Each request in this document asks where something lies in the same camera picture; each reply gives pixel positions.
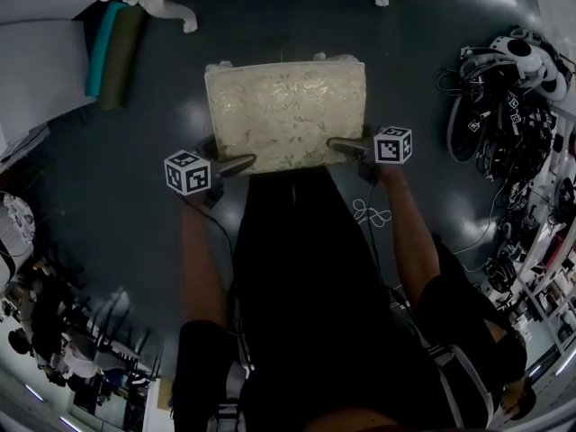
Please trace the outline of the group of dark chairs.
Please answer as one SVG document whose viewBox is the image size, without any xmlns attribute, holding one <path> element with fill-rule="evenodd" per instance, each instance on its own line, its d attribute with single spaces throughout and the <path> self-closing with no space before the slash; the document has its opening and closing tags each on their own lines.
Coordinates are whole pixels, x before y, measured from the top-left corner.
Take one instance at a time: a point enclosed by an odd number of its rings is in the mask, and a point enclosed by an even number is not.
<svg viewBox="0 0 576 432">
<path fill-rule="evenodd" d="M 150 331 L 129 323 L 131 302 L 119 289 L 96 310 L 76 307 L 80 320 L 72 321 L 63 333 L 60 366 L 66 386 L 81 392 L 99 384 L 99 395 L 117 391 L 130 395 L 146 390 L 157 378 L 161 355 L 151 364 L 144 360 Z"/>
</svg>

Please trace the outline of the person's left forearm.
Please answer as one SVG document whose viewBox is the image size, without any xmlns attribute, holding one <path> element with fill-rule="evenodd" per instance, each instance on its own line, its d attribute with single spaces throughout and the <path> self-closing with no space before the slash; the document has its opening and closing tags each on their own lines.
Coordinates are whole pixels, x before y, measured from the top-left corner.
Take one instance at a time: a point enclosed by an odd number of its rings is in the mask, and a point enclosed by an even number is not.
<svg viewBox="0 0 576 432">
<path fill-rule="evenodd" d="M 203 202 L 204 196 L 201 194 L 184 198 L 184 302 L 190 321 L 210 321 L 226 329 L 229 326 L 228 295 L 209 245 Z"/>
</svg>

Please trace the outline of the white headset helmet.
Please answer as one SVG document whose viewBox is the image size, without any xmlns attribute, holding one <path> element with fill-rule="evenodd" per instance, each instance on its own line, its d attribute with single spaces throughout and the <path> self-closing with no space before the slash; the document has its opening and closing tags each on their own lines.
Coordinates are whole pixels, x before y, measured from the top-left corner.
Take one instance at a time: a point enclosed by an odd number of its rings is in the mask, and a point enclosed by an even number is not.
<svg viewBox="0 0 576 432">
<path fill-rule="evenodd" d="M 534 91 L 552 102 L 563 101 L 572 72 L 566 58 L 541 34 L 515 26 L 509 36 L 499 36 L 489 48 L 513 59 L 520 72 L 518 88 Z"/>
</svg>

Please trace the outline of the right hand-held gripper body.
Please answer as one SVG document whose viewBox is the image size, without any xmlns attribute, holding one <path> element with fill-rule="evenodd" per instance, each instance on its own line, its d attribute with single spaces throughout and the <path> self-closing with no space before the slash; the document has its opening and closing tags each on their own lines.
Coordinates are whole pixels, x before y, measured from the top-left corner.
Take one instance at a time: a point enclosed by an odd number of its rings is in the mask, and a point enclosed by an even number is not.
<svg viewBox="0 0 576 432">
<path fill-rule="evenodd" d="M 412 133 L 410 129 L 388 127 L 376 135 L 364 138 L 363 156 L 358 165 L 359 175 L 368 183 L 378 180 L 379 165 L 402 165 L 412 155 Z"/>
</svg>

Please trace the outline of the cream floral upholstered stool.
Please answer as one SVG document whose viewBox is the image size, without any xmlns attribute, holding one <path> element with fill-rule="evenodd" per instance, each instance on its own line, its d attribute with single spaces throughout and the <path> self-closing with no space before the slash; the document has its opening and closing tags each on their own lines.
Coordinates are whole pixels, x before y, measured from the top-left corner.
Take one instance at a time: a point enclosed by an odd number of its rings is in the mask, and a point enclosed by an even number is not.
<svg viewBox="0 0 576 432">
<path fill-rule="evenodd" d="M 333 138 L 360 140 L 365 125 L 365 65 L 344 55 L 233 67 L 204 75 L 217 155 L 253 155 L 250 174 L 340 164 Z"/>
</svg>

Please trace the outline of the patterned round lampshade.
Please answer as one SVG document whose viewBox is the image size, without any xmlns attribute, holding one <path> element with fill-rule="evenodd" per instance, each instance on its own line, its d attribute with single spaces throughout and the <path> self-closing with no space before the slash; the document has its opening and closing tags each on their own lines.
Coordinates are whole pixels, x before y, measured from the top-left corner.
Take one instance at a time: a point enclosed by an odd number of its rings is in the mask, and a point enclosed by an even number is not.
<svg viewBox="0 0 576 432">
<path fill-rule="evenodd" d="M 23 257 L 32 251 L 36 223 L 29 204 L 0 191 L 0 254 Z"/>
</svg>

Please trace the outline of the person's black clothed body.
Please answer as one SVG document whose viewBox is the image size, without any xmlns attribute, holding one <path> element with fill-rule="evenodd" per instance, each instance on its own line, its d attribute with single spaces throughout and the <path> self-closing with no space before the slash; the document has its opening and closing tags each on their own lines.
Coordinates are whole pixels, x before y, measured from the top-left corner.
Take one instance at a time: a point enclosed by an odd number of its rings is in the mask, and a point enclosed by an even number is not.
<svg viewBox="0 0 576 432">
<path fill-rule="evenodd" d="M 440 275 L 407 328 L 326 168 L 252 175 L 233 272 L 254 369 L 240 366 L 229 314 L 227 328 L 187 318 L 175 432 L 436 432 L 525 417 L 536 393 L 523 338 L 432 237 Z"/>
</svg>

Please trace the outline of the teal rolled mat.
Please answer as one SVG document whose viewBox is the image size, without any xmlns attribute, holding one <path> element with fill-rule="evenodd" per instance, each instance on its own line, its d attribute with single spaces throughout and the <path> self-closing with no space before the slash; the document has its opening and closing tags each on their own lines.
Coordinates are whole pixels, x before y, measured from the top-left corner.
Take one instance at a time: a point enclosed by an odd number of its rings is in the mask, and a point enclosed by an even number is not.
<svg viewBox="0 0 576 432">
<path fill-rule="evenodd" d="M 125 4 L 122 3 L 110 2 L 103 14 L 86 75 L 85 95 L 88 97 L 98 98 L 100 95 L 107 47 L 112 35 L 116 14 L 124 6 Z"/>
</svg>

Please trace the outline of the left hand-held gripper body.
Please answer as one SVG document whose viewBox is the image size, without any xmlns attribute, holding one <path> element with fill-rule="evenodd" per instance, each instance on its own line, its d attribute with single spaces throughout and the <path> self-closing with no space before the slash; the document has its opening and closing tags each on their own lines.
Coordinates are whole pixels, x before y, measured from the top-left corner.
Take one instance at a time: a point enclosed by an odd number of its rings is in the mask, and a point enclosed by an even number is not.
<svg viewBox="0 0 576 432">
<path fill-rule="evenodd" d="M 196 152 L 179 150 L 164 160 L 166 185 L 183 197 L 204 195 L 204 206 L 212 209 L 224 193 L 223 182 L 210 160 Z"/>
</svg>

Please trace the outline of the pile of black cabled devices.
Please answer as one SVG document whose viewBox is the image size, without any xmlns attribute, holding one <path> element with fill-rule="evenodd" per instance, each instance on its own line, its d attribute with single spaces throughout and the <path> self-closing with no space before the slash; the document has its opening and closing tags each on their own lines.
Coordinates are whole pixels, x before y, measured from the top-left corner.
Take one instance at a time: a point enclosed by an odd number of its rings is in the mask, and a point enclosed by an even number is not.
<svg viewBox="0 0 576 432">
<path fill-rule="evenodd" d="M 441 69 L 435 81 L 454 98 L 445 139 L 451 157 L 474 160 L 485 178 L 501 180 L 516 200 L 551 152 L 550 101 L 518 88 L 516 62 L 489 47 L 462 48 L 459 68 Z"/>
</svg>

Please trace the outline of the olive rolled mat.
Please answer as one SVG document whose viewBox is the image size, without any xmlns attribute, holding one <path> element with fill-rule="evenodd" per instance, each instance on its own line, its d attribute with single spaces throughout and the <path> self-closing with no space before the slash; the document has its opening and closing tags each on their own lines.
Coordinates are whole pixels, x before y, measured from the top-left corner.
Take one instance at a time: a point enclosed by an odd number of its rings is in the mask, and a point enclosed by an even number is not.
<svg viewBox="0 0 576 432">
<path fill-rule="evenodd" d="M 103 64 L 98 97 L 104 111 L 121 109 L 127 102 L 136 51 L 147 18 L 140 7 L 127 6 L 115 17 Z"/>
</svg>

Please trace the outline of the person's right forearm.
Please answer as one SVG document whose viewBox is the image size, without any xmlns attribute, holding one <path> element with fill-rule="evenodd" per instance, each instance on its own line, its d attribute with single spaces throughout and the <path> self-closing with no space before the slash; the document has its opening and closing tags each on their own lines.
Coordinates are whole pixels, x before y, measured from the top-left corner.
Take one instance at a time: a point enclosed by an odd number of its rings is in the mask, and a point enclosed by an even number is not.
<svg viewBox="0 0 576 432">
<path fill-rule="evenodd" d="M 400 167 L 381 166 L 379 179 L 392 215 L 393 248 L 400 283 L 410 306 L 416 309 L 428 283 L 440 275 L 437 248 Z"/>
</svg>

